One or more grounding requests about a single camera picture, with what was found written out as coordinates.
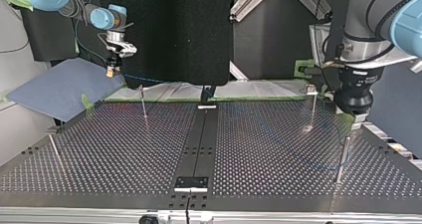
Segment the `gray fabric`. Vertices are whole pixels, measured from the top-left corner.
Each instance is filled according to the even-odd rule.
[[[224,87],[218,87],[215,97],[218,98],[273,98],[273,97],[301,97],[301,90],[307,82],[303,80],[291,81],[251,81],[231,82]],[[202,87],[186,83],[160,84],[145,88],[144,95],[148,100],[168,101],[179,99],[198,99]],[[140,99],[139,91],[122,88],[111,95],[108,100]]]
[[[83,94],[90,103],[95,103],[121,86],[121,77],[110,79],[106,76],[106,69],[76,58],[50,69],[7,97],[28,109],[69,121],[85,109]]]
[[[368,119],[400,144],[422,157],[422,73],[409,63],[388,66],[372,87],[373,107]]]

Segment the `metal breadboard table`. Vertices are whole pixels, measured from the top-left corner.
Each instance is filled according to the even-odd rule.
[[[312,105],[146,104],[145,119],[140,103],[99,104],[54,137],[60,155],[46,138],[0,168],[0,223],[22,207],[422,214],[415,166],[366,128],[349,133],[332,104],[311,123]],[[175,192],[180,177],[205,178],[206,192]]]

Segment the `metal post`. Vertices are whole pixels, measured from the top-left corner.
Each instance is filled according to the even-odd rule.
[[[347,163],[348,152],[350,150],[350,141],[351,141],[351,138],[349,136],[347,136],[344,140],[343,149],[341,152],[341,159],[340,159],[340,163],[339,163],[338,171],[337,171],[337,176],[335,177],[335,183],[337,184],[341,183],[342,173],[344,170],[344,166]]]
[[[56,143],[54,142],[53,136],[51,134],[49,134],[49,138],[50,138],[50,142],[52,143],[54,152],[56,153],[56,155],[60,155],[59,150],[57,149]]]

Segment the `metal rod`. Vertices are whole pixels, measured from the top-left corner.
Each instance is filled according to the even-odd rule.
[[[317,94],[314,95],[313,116],[311,118],[311,126],[314,126],[314,116],[315,116],[315,113],[316,113],[316,106],[317,106]]]
[[[344,144],[343,144],[343,149],[341,152],[341,159],[340,159],[340,163],[338,166],[338,172],[337,175],[335,177],[335,183],[340,184],[341,183],[341,178],[343,175],[343,170],[344,170],[344,166],[346,165],[347,162],[347,158],[348,158],[348,152],[350,149],[350,141],[351,138],[349,136],[347,136],[344,140]]]
[[[53,136],[51,134],[49,134],[49,138],[50,138],[50,142],[52,143],[54,152],[56,153],[56,155],[60,155],[59,150],[57,149],[56,143],[54,142]]]

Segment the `blue wire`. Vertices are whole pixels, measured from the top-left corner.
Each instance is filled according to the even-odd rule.
[[[132,79],[136,79],[136,80],[140,80],[140,81],[146,81],[146,82],[158,83],[158,84],[172,84],[172,83],[179,83],[179,82],[166,82],[166,81],[160,81],[160,80],[149,79],[149,78],[141,78],[141,77],[136,77],[136,76],[132,76],[132,75],[128,75],[128,74],[122,74],[122,75],[123,75],[124,77],[132,78]],[[202,91],[205,91],[205,92],[207,92],[209,95],[213,96],[213,95],[212,95],[210,92],[208,92],[207,90],[202,90]],[[339,140],[339,143],[340,143],[341,145],[344,145],[344,144],[342,143],[342,141],[341,141],[341,136],[340,136],[340,133],[339,133],[339,129],[338,129],[338,127],[336,126],[335,128],[337,129],[337,134],[338,134],[338,140]],[[298,157],[298,158],[299,158],[299,160],[300,160],[301,162],[303,162],[303,163],[305,163],[305,164],[309,165],[311,168],[314,168],[314,169],[317,169],[317,170],[325,170],[325,171],[338,171],[341,167],[346,166],[346,165],[349,163],[349,161],[350,161],[350,150],[349,150],[349,148],[347,149],[347,157],[346,157],[346,161],[345,161],[344,163],[341,163],[341,164],[340,164],[340,165],[338,165],[338,166],[326,166],[326,165],[323,165],[323,164],[310,162],[310,161],[307,161],[306,159],[304,159],[304,158],[300,157],[299,155],[295,155],[295,152],[294,152],[293,150],[289,150],[289,152],[291,152],[291,153],[293,154],[293,156]]]

